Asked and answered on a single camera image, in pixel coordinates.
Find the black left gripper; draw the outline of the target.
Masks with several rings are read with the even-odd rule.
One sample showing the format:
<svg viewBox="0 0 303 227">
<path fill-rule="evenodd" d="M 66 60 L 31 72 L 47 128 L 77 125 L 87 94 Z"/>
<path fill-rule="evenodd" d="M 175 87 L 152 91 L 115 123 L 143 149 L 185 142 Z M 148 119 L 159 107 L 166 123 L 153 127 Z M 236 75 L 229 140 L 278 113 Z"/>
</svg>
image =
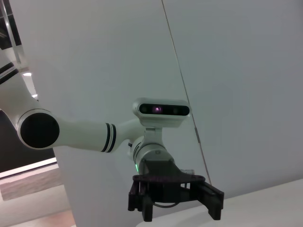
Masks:
<svg viewBox="0 0 303 227">
<path fill-rule="evenodd" d="M 152 222 L 153 203 L 199 201 L 213 220 L 221 219 L 224 192 L 205 182 L 200 175 L 182 172 L 171 160 L 144 161 L 128 194 L 128 211 L 142 213 L 144 222 Z"/>
</svg>

